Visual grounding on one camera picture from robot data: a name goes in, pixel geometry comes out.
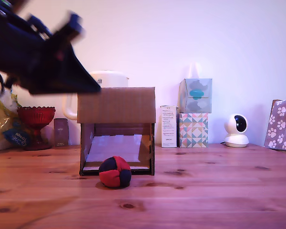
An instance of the purple fabric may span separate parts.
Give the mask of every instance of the purple fabric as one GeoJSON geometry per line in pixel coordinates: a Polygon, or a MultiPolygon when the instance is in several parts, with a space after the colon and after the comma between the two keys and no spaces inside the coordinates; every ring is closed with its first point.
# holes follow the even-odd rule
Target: purple fabric
{"type": "Polygon", "coordinates": [[[286,100],[274,103],[264,146],[286,150],[286,100]]]}

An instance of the white kettle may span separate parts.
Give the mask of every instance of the white kettle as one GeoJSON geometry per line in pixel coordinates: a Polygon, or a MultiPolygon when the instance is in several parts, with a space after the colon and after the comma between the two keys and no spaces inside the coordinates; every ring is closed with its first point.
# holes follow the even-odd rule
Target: white kettle
{"type": "MultiPolygon", "coordinates": [[[[103,87],[128,87],[129,78],[121,72],[115,71],[94,71],[90,73],[91,77],[103,87]]],[[[72,95],[65,95],[62,101],[63,114],[71,119],[77,120],[77,113],[71,109],[72,95]]]]}

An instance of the open cardboard box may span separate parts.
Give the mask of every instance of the open cardboard box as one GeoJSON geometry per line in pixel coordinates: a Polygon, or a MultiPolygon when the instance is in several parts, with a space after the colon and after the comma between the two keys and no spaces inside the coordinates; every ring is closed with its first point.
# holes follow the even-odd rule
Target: open cardboard box
{"type": "Polygon", "coordinates": [[[98,175],[101,163],[123,157],[132,174],[154,175],[155,88],[102,88],[78,95],[80,175],[98,175]]]}

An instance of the red glass bowl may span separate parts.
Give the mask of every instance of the red glass bowl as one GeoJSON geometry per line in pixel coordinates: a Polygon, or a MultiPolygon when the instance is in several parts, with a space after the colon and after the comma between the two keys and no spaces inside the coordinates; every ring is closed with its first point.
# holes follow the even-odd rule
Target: red glass bowl
{"type": "Polygon", "coordinates": [[[47,126],[54,118],[55,107],[19,107],[17,109],[20,120],[34,130],[34,139],[26,150],[50,149],[51,145],[41,138],[41,129],[47,126]]]}

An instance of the security camera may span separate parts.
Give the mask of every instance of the security camera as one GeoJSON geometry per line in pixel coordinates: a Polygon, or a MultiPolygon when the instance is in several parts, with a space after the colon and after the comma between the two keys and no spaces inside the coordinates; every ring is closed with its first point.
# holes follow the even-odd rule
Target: security camera
{"type": "Polygon", "coordinates": [[[225,144],[229,147],[246,147],[249,144],[249,139],[245,135],[247,128],[246,117],[241,114],[232,114],[225,122],[225,130],[228,132],[225,144]]]}

